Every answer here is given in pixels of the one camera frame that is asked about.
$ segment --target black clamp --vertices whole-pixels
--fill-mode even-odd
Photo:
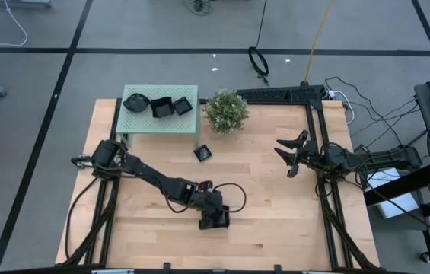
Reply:
[[[282,274],[282,266],[274,265],[274,274]]]
[[[170,274],[170,263],[164,263],[162,274]]]

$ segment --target metal bracket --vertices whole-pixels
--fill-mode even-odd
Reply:
[[[323,111],[323,103],[321,100],[309,100],[309,104],[318,111]]]
[[[274,274],[282,274],[282,266],[274,265]]]
[[[164,263],[164,267],[162,269],[163,274],[170,274],[170,263]]]

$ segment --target black bowl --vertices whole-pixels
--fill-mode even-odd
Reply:
[[[145,95],[132,94],[123,101],[123,106],[134,113],[140,113],[144,111],[150,103],[151,101]]]
[[[152,116],[162,118],[174,113],[174,106],[170,97],[162,97],[151,101]]]
[[[177,114],[180,116],[193,109],[190,102],[185,97],[176,100],[173,105],[174,110],[176,110]]]

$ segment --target table leg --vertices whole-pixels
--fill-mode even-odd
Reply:
[[[119,134],[120,135],[120,139],[122,140],[122,142],[125,143],[127,148],[131,148],[132,147],[132,143],[133,143],[133,134]]]
[[[199,115],[199,112],[201,110],[199,109],[199,100],[198,100],[198,114],[196,115],[196,133],[194,133],[194,148],[198,148],[199,147],[199,127],[200,127],[200,123],[201,123],[201,117]]]

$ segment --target yellow cable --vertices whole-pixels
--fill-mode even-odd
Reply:
[[[318,41],[318,38],[320,37],[321,30],[323,29],[323,25],[326,22],[326,18],[328,17],[328,14],[330,13],[331,4],[333,3],[333,0],[328,1],[328,6],[326,7],[326,11],[324,12],[324,17],[321,20],[320,28],[318,29],[318,32],[316,33],[316,37],[314,38],[313,46],[311,47],[311,53],[309,55],[309,62],[307,63],[307,70],[306,70],[306,76],[304,76],[304,81],[307,81],[307,77],[309,75],[309,71],[311,69],[311,60],[313,59],[313,53],[314,48],[316,47],[316,42]]]

